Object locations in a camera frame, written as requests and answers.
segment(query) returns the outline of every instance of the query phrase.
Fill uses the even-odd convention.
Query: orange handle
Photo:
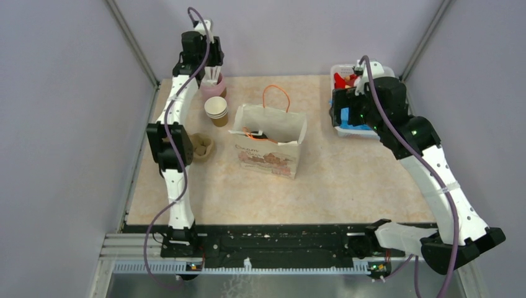
[[[268,85],[267,87],[265,87],[265,89],[263,90],[263,107],[265,107],[265,91],[267,89],[269,89],[270,87],[275,87],[275,88],[278,88],[279,90],[283,91],[283,93],[285,93],[285,96],[287,97],[287,100],[288,100],[288,106],[287,106],[287,110],[285,112],[288,113],[288,108],[290,107],[290,97],[288,96],[287,92],[285,92],[285,90],[283,90],[280,86],[277,86],[277,85]]]
[[[248,131],[248,128],[247,127],[243,127],[243,132],[245,133],[245,135],[251,139],[253,139],[254,141],[271,141],[272,143],[278,143],[276,142],[275,140],[272,140],[272,139],[269,139],[269,138],[254,138],[252,136],[252,133]]]

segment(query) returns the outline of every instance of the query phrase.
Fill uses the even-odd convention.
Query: pink cup
[[[199,90],[201,90],[203,101],[207,101],[207,99],[214,96],[221,96],[222,98],[226,99],[226,83],[223,80],[223,74],[219,74],[219,79],[217,80],[217,84],[215,86],[209,86],[206,82],[202,81]]]

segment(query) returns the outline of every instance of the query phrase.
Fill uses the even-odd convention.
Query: paper bag handle
[[[288,100],[288,106],[287,106],[287,110],[285,112],[288,113],[288,108],[290,107],[290,97],[288,96],[287,92],[285,92],[285,90],[283,90],[280,86],[277,86],[277,85],[268,85],[263,90],[263,107],[265,107],[265,91],[267,89],[269,89],[270,87],[278,88],[279,90],[283,91],[283,93],[285,93],[285,96],[287,97],[287,100]]]

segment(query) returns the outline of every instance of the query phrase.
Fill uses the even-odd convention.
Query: gray wall
[[[186,7],[215,23],[229,76],[317,75],[364,53],[401,74],[441,0],[117,0],[158,78],[190,30]]]
[[[475,209],[507,240],[479,259],[494,297],[524,296],[526,2],[457,1],[408,81]]]
[[[0,44],[0,297],[85,297],[151,86],[101,0],[2,0]]]

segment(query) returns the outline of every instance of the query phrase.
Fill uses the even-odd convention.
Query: paper bag
[[[285,93],[287,110],[265,106],[265,91],[269,87]],[[238,108],[230,133],[242,168],[294,179],[307,119],[304,114],[289,112],[289,107],[288,94],[269,85],[263,90],[263,105],[243,104]]]

